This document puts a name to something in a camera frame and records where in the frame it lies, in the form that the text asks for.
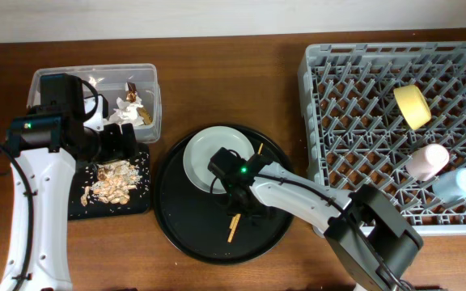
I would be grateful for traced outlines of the wooden chopstick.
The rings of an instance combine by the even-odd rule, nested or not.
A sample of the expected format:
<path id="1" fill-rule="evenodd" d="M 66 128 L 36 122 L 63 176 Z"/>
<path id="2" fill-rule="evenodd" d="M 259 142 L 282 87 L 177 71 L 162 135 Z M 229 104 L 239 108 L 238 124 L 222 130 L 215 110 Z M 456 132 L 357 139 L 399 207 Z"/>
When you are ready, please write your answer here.
<path id="1" fill-rule="evenodd" d="M 235 232 L 236 232 L 236 229 L 237 229 L 237 226 L 236 226 L 235 230 L 233 230 L 233 231 L 230 230 L 230 233 L 229 233 L 228 239 L 227 239 L 227 242 L 228 242 L 228 243 L 231 243 L 231 242 L 232 242 L 232 240 L 233 240 L 233 238 L 234 238 L 234 235 L 235 235 Z"/>
<path id="2" fill-rule="evenodd" d="M 247 172 L 247 167 L 241 167 L 241 172 L 242 173 L 246 173 Z M 239 219 L 240 219 L 240 214 L 236 214 L 232 219 L 231 219 L 231 223 L 230 223 L 230 226 L 229 226 L 229 229 L 231 231 L 235 230 L 236 226 L 238 225 L 238 222 L 239 222 Z"/>

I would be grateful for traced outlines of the white tissue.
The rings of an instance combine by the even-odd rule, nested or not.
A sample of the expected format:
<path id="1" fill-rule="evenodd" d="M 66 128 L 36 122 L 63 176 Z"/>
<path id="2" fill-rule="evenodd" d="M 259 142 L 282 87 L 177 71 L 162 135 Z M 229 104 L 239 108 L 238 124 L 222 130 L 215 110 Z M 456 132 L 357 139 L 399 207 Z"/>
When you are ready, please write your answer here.
<path id="1" fill-rule="evenodd" d="M 137 97 L 134 102 L 116 99 L 117 108 L 114 108 L 114 113 L 104 120 L 104 125 L 107 124 L 131 124 L 132 126 L 144 125 L 144 119 L 138 113 L 139 108 L 143 108 L 142 100 Z"/>

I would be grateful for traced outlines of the grey round plate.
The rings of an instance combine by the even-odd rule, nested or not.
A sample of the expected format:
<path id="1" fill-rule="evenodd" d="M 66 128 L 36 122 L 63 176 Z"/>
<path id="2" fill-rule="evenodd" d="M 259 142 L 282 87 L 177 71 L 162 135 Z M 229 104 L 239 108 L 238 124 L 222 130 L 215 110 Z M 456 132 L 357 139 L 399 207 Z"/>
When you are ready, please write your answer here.
<path id="1" fill-rule="evenodd" d="M 186 145 L 183 155 L 184 172 L 198 189 L 209 192 L 215 176 L 208 170 L 210 159 L 224 147 L 234 150 L 241 158 L 254 155 L 248 138 L 239 130 L 227 126 L 213 126 L 195 134 Z"/>

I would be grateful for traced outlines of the pink cup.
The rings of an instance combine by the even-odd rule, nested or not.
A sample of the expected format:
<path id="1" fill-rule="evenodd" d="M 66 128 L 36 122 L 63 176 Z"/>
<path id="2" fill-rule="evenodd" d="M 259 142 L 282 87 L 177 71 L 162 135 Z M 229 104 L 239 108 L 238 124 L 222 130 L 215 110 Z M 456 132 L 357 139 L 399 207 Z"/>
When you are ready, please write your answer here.
<path id="1" fill-rule="evenodd" d="M 450 154 L 443 145 L 429 144 L 411 155 L 405 169 L 414 179 L 427 181 L 448 164 L 449 158 Z"/>

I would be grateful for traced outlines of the yellow bowl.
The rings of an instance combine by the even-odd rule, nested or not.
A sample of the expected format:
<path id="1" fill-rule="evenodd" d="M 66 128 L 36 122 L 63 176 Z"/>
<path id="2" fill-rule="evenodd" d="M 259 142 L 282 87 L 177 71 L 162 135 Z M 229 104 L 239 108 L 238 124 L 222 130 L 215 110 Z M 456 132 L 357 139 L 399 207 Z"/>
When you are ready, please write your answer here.
<path id="1" fill-rule="evenodd" d="M 426 98 L 415 85 L 395 88 L 393 94 L 406 123 L 417 130 L 431 120 L 431 111 Z"/>

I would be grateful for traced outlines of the light blue cup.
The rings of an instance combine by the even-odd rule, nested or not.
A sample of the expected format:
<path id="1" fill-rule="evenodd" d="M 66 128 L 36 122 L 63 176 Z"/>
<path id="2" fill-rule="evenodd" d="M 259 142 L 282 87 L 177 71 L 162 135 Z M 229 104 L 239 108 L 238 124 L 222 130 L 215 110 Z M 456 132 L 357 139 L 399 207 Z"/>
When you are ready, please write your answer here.
<path id="1" fill-rule="evenodd" d="M 466 198 L 466 167 L 440 175 L 432 189 L 445 203 Z"/>

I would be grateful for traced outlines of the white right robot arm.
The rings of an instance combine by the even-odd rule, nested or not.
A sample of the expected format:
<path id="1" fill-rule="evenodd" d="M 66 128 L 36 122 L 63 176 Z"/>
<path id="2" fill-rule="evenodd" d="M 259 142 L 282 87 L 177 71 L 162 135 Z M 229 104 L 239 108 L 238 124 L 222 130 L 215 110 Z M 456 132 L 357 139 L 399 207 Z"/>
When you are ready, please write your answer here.
<path id="1" fill-rule="evenodd" d="M 403 274 L 423 247 L 420 234 L 378 189 L 329 188 L 254 154 L 220 148 L 207 166 L 225 188 L 227 211 L 253 215 L 284 210 L 314 226 L 356 282 L 358 290 L 411 290 Z"/>

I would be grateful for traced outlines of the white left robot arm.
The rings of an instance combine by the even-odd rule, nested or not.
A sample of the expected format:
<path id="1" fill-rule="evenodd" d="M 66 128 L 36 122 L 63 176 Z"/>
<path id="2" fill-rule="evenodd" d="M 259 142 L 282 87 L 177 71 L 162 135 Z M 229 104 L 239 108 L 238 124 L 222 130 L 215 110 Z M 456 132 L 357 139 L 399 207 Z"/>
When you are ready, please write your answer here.
<path id="1" fill-rule="evenodd" d="M 0 290 L 70 290 L 67 222 L 76 165 L 138 155 L 131 124 L 92 125 L 106 99 L 71 74 L 40 78 L 40 102 L 16 117 L 0 145 L 11 163 L 11 238 Z"/>

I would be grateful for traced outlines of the clear plastic waste bin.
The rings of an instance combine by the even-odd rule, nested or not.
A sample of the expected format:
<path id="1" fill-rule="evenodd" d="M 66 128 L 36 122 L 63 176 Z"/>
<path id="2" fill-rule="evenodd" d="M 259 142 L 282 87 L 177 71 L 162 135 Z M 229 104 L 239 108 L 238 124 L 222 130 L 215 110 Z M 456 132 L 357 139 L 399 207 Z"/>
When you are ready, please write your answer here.
<path id="1" fill-rule="evenodd" d="M 134 83 L 143 107 L 153 119 L 149 125 L 133 127 L 136 140 L 141 143 L 154 143 L 160 138 L 162 104 L 157 71 L 154 65 L 89 65 L 37 70 L 34 73 L 28 95 L 28 108 L 40 104 L 40 78 L 50 74 L 69 74 L 89 82 L 98 94 L 108 101 L 107 119 L 114 113 L 114 108 L 117 108 L 117 98 L 126 100 L 126 83 Z M 84 87 L 83 98 L 92 96 L 91 91 Z"/>

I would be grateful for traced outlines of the grey dishwasher rack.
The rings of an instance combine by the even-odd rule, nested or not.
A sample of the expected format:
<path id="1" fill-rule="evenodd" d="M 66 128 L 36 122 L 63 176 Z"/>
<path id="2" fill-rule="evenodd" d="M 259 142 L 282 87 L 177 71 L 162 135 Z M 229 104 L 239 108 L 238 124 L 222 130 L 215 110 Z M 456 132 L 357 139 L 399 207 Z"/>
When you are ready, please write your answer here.
<path id="1" fill-rule="evenodd" d="M 313 44 L 298 70 L 307 175 L 324 186 L 379 188 L 423 236 L 466 235 L 466 198 L 445 203 L 405 169 L 437 143 L 446 171 L 466 167 L 466 42 Z M 412 130 L 393 90 L 415 85 L 431 120 Z"/>

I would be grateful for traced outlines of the food scraps and rice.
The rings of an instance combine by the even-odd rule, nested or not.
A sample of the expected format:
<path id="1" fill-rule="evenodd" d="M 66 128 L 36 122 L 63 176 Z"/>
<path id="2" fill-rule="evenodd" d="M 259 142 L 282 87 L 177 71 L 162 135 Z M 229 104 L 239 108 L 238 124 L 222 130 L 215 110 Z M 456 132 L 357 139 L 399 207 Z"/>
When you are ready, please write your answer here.
<path id="1" fill-rule="evenodd" d="M 137 190 L 141 180 L 139 167 L 129 161 L 117 161 L 96 168 L 96 181 L 83 188 L 80 198 L 83 207 L 96 201 L 104 204 L 126 205 L 129 192 Z"/>

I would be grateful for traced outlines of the round black serving tray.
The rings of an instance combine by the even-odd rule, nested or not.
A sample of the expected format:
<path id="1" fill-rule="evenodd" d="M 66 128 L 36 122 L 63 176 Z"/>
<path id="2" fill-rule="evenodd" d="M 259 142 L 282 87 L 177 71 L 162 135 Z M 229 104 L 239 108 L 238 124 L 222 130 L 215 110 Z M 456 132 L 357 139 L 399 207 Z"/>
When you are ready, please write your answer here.
<path id="1" fill-rule="evenodd" d="M 195 131 L 179 140 L 159 164 L 151 195 L 160 229 L 186 255 L 208 264 L 241 264 L 276 246 L 294 216 L 272 208 L 266 217 L 241 216 L 230 237 L 232 217 L 184 173 L 183 156 Z"/>

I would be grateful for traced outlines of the brown wrapper scrap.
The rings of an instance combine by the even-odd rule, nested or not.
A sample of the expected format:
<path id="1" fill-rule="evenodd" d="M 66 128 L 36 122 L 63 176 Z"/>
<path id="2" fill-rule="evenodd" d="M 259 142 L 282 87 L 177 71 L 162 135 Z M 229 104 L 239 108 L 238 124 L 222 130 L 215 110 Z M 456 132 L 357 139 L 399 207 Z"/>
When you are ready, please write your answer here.
<path id="1" fill-rule="evenodd" d="M 137 92 L 137 88 L 134 83 L 127 82 L 126 85 L 127 96 L 126 100 L 130 103 L 137 103 L 141 106 L 142 102 L 139 100 L 139 94 Z M 138 115 L 143 119 L 143 123 L 145 125 L 149 125 L 152 123 L 153 119 L 148 113 L 148 111 L 144 107 L 139 107 L 137 109 Z"/>

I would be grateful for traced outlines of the black rectangular tray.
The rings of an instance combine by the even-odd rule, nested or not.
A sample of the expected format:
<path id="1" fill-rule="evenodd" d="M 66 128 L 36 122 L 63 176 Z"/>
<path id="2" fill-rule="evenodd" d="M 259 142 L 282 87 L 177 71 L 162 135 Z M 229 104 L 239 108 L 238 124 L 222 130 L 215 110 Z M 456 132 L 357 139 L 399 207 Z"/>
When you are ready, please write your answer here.
<path id="1" fill-rule="evenodd" d="M 68 220 L 113 217 L 147 212 L 150 208 L 150 149 L 147 144 L 139 145 L 139 154 L 128 159 L 129 165 L 134 166 L 133 174 L 137 172 L 136 188 L 128 192 L 129 200 L 122 204 L 117 202 L 104 203 L 98 195 L 90 190 L 87 193 L 87 204 L 83 205 L 85 188 L 98 182 L 96 164 L 80 167 L 74 174 L 70 188 Z"/>

